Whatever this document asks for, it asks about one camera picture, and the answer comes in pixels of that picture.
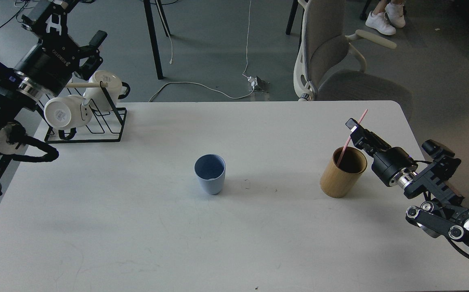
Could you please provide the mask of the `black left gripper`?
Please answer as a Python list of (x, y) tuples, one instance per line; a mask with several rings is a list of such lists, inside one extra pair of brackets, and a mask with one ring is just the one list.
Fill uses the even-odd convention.
[(22, 27), (34, 33), (38, 42), (14, 70), (53, 96), (62, 92), (73, 75), (88, 81), (103, 63), (99, 47), (107, 32), (97, 31), (83, 47), (68, 35), (67, 16), (76, 5), (76, 0), (40, 0), (28, 15), (21, 16)]

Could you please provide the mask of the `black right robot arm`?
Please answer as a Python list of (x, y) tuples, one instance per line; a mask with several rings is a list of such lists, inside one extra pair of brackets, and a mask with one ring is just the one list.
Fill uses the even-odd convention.
[(444, 236), (462, 256), (469, 259), (469, 209), (462, 206), (463, 196), (449, 179), (461, 159), (444, 144), (426, 140), (424, 152), (432, 159), (417, 172), (418, 161), (400, 147), (392, 147), (375, 133), (362, 127), (355, 119), (346, 122), (353, 145), (372, 157), (372, 171), (387, 187), (398, 185), (406, 198), (423, 195), (420, 206), (406, 210), (406, 220), (429, 236)]

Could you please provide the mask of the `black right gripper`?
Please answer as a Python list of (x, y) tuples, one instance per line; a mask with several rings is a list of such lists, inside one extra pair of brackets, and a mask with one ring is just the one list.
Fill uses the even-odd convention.
[(350, 118), (345, 125), (351, 131), (353, 145), (373, 158), (371, 169), (385, 186), (392, 187), (396, 183), (394, 177), (402, 170), (413, 172), (418, 168), (417, 163), (405, 150), (400, 147), (392, 148), (374, 132), (358, 125), (355, 119)]

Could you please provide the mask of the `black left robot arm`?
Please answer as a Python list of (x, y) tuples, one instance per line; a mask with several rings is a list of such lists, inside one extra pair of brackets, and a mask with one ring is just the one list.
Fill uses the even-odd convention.
[(76, 5), (76, 0), (38, 1), (22, 16), (22, 27), (38, 37), (37, 44), (14, 68), (0, 62), (0, 179), (11, 161), (49, 162), (59, 156), (27, 134), (15, 119), (20, 111), (38, 112), (43, 95), (57, 96), (73, 76), (87, 81), (103, 62), (99, 46), (106, 32), (98, 31), (82, 47), (68, 34), (67, 16)]

